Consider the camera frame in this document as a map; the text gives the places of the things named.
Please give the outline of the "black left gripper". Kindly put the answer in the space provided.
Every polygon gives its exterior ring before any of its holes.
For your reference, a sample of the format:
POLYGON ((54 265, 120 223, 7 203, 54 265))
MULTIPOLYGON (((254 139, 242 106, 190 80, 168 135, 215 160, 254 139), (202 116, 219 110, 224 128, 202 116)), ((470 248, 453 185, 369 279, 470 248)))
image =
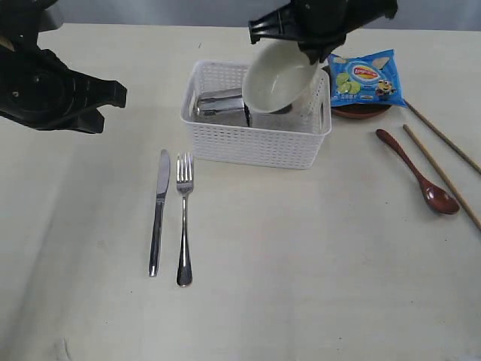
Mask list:
POLYGON ((251 44, 263 38, 300 41, 298 49, 310 64, 323 63, 348 33, 381 17, 393 19, 396 0, 307 0, 293 1, 248 22, 251 44))

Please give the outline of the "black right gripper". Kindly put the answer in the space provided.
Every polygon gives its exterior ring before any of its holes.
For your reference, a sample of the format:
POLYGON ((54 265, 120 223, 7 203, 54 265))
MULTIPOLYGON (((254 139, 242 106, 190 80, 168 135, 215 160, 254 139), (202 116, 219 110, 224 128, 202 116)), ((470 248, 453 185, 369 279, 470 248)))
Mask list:
POLYGON ((1 46, 1 115, 41 131, 104 131, 103 105, 124 108, 127 89, 116 80, 72 71, 51 50, 1 46))

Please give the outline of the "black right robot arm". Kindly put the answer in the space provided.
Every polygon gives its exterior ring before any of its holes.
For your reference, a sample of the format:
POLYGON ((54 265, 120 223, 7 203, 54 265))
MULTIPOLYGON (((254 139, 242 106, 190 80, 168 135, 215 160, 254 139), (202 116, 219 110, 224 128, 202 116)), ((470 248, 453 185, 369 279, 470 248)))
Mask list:
POLYGON ((53 1, 1 3, 1 116, 39 131, 71 130, 100 134, 99 108, 126 106, 127 89, 71 70, 38 35, 54 29, 46 23, 53 1))

